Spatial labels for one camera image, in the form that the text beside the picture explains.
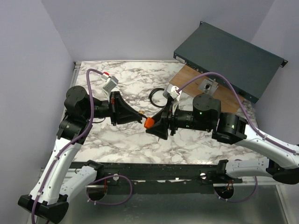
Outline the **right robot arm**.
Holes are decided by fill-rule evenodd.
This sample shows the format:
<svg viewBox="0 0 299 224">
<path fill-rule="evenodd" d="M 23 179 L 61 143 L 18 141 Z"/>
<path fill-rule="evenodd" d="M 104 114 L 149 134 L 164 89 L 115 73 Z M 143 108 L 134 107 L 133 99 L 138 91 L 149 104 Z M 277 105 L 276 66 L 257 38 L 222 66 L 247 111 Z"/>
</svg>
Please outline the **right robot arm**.
<svg viewBox="0 0 299 224">
<path fill-rule="evenodd" d="M 221 102 L 205 93 L 192 101 L 192 111 L 174 109 L 174 100 L 145 121 L 146 132 L 166 140 L 179 128 L 207 131 L 218 142 L 238 145 L 263 155 L 247 161 L 220 160 L 215 171 L 203 175 L 211 182 L 225 183 L 244 176 L 266 176 L 284 184 L 299 182 L 299 147 L 256 133 L 248 121 L 233 113 L 221 112 Z"/>
</svg>

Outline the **orange padlock with keys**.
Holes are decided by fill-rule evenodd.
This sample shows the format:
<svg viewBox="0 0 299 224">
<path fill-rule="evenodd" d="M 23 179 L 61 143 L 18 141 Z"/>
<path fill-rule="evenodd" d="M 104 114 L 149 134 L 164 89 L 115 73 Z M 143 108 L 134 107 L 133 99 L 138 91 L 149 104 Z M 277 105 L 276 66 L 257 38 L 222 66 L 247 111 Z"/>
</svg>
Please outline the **orange padlock with keys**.
<svg viewBox="0 0 299 224">
<path fill-rule="evenodd" d="M 146 117 L 144 114 L 140 114 L 140 115 L 142 116 L 142 118 L 145 118 L 144 127 L 146 129 L 149 129 L 149 128 L 151 128 L 154 125 L 155 120 L 153 118 Z"/>
</svg>

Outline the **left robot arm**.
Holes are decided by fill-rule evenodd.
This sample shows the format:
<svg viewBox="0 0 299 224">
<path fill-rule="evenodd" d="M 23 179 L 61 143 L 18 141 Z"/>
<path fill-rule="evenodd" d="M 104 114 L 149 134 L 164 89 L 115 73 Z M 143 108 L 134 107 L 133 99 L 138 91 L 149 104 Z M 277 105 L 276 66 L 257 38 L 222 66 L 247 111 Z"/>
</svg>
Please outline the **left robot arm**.
<svg viewBox="0 0 299 224">
<path fill-rule="evenodd" d="M 89 183 L 99 184 L 106 174 L 103 164 L 89 160 L 73 178 L 64 182 L 68 169 L 84 144 L 94 118 L 110 118 L 112 125 L 142 121 L 142 114 L 129 106 L 120 92 L 110 93 L 110 100 L 88 95 L 82 86 L 71 87 L 64 102 L 66 112 L 59 124 L 56 144 L 36 186 L 22 195 L 18 205 L 47 223 L 58 224 L 70 201 Z"/>
</svg>

